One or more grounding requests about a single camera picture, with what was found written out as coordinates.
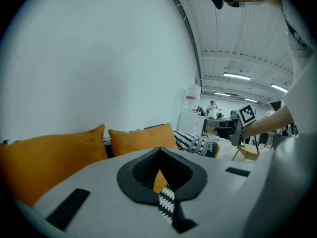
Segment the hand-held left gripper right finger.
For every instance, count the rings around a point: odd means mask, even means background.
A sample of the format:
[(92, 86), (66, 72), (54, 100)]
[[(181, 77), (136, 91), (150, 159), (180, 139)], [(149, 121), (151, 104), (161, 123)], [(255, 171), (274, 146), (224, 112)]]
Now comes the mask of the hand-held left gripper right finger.
[(261, 197), (272, 151), (261, 154), (254, 165), (175, 149), (167, 153), (196, 163), (208, 177), (198, 196), (180, 203), (185, 217), (197, 225), (181, 234), (172, 226), (161, 225), (161, 238), (266, 238), (273, 234), (274, 224)]

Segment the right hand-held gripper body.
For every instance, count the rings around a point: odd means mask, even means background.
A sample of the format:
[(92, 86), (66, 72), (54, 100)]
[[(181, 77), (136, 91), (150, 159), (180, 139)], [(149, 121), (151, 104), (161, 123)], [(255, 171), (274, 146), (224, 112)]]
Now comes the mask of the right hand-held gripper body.
[(251, 104), (248, 103), (235, 111), (231, 111), (230, 119), (233, 120), (234, 124), (234, 132), (229, 136), (231, 144), (242, 147), (241, 141), (244, 128), (257, 120), (255, 111)]

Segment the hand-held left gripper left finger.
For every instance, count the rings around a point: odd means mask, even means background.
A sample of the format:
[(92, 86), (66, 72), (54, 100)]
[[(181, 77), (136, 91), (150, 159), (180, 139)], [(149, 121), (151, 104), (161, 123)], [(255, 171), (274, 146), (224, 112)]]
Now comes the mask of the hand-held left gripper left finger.
[[(158, 207), (131, 201), (119, 188), (116, 175), (121, 166), (147, 150), (90, 164), (49, 190), (30, 208), (16, 201), (22, 214), (49, 238), (174, 238), (179, 234)], [(65, 231), (46, 217), (75, 189), (90, 192)]]

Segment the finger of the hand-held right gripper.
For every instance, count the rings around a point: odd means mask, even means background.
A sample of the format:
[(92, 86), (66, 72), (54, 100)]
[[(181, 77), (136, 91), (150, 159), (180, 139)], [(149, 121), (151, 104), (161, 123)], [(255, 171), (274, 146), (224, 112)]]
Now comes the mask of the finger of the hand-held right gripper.
[(207, 126), (214, 128), (236, 128), (240, 119), (210, 119)]

